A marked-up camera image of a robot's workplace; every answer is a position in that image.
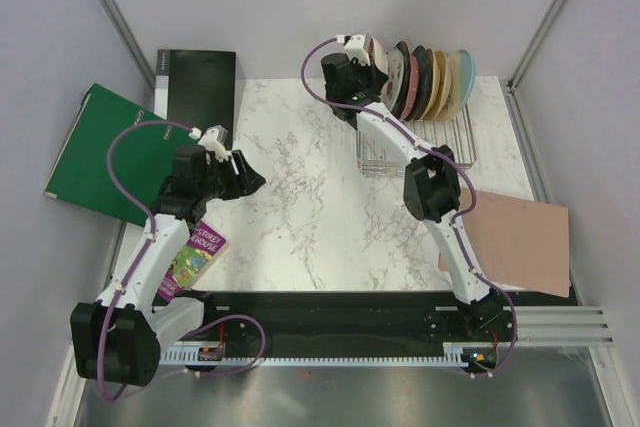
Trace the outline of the white strawberry pattern plate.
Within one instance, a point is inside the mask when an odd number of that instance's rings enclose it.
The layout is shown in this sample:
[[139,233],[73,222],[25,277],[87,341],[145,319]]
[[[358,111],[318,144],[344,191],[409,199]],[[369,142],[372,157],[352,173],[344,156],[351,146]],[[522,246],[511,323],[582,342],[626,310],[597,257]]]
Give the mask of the white strawberry pattern plate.
[[400,107],[400,97],[404,85],[405,70],[407,66],[406,51],[406,43],[404,41],[400,41],[387,53],[388,80],[384,84],[380,93],[382,102],[396,117],[399,116],[399,113],[402,110]]

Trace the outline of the pink polka dot plate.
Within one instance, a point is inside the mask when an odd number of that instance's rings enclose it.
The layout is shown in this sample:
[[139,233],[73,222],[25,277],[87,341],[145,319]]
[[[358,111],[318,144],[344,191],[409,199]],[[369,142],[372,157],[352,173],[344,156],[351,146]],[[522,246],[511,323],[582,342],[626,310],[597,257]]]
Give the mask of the pink polka dot plate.
[[406,102],[404,109],[402,111],[401,119],[407,120],[413,106],[415,104],[415,100],[417,97],[417,91],[419,86],[419,64],[414,54],[410,55],[410,75],[409,75],[409,84],[408,91],[406,96]]

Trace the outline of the brown floral pattern plate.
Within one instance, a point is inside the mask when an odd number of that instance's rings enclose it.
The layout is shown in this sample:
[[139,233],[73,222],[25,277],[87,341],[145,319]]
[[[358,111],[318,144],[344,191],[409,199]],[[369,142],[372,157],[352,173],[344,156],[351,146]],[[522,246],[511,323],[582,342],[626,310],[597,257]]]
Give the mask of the brown floral pattern plate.
[[388,75],[387,53],[381,43],[373,36],[368,37],[367,52],[371,65],[381,74]]

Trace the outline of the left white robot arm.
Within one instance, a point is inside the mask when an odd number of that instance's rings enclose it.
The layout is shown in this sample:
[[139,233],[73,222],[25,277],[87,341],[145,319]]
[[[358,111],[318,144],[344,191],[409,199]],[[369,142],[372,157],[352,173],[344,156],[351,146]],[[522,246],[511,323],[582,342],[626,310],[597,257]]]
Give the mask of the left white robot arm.
[[151,216],[129,268],[94,302],[79,303],[71,313],[80,377],[144,387],[155,376],[161,356],[181,338],[189,333],[198,340],[216,335],[220,318],[201,301],[178,297],[159,310],[153,302],[208,202],[250,196],[265,182],[240,150],[223,159],[196,144],[175,151],[172,171],[148,207]]

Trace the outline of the wire dish rack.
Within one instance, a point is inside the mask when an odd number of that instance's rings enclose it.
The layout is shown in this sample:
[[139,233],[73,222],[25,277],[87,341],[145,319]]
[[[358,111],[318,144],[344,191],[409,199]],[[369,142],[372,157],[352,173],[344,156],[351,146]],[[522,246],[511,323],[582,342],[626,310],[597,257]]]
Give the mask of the wire dish rack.
[[[447,145],[463,169],[475,164],[477,151],[467,107],[446,122],[417,120],[404,122],[404,126],[436,147]],[[395,178],[404,174],[404,168],[383,147],[362,133],[356,135],[355,151],[358,169],[364,176]]]

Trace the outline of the black rimmed beige plate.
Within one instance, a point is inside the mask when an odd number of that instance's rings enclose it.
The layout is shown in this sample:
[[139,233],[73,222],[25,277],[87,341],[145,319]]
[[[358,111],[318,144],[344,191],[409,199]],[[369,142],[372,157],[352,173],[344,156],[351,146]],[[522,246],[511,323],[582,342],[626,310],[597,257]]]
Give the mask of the black rimmed beige plate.
[[402,54],[403,60],[403,77],[401,81],[401,89],[399,92],[399,97],[396,102],[394,115],[396,118],[400,119],[402,112],[404,111],[408,93],[409,93],[409,84],[410,84],[410,76],[411,76],[411,54],[409,52],[408,45],[405,41],[400,41],[396,44],[396,48]]

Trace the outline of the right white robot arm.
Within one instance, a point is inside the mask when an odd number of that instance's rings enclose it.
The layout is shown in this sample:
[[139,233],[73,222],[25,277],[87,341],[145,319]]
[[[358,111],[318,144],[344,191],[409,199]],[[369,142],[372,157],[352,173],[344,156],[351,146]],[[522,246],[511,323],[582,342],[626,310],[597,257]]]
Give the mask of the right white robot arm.
[[326,102],[335,115],[376,141],[404,169],[403,200],[424,223],[445,260],[458,303],[458,328],[467,339],[483,339],[494,328],[501,307],[464,229],[460,181],[467,180],[451,149],[420,139],[363,83],[364,75],[344,53],[321,60]]

